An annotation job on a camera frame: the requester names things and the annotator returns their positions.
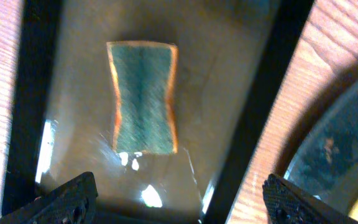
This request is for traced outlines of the green orange sponge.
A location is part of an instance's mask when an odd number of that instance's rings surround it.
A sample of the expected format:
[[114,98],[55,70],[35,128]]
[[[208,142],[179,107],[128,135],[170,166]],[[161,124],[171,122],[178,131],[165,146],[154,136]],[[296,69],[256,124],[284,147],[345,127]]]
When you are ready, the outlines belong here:
[[108,42],[106,48],[115,95],[113,151],[177,153],[173,96],[178,47],[127,40]]

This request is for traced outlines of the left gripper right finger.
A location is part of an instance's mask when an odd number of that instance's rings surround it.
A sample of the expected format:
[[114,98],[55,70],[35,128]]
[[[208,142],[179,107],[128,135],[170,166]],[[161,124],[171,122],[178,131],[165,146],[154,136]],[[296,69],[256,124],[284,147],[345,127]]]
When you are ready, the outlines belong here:
[[262,189],[273,224],[358,224],[277,174],[270,174]]

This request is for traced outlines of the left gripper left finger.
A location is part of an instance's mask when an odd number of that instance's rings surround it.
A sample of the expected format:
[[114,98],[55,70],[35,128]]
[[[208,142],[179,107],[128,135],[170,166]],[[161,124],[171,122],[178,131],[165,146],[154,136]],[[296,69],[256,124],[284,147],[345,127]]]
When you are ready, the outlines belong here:
[[0,218],[0,224],[90,224],[96,213],[98,191],[94,174],[84,172]]

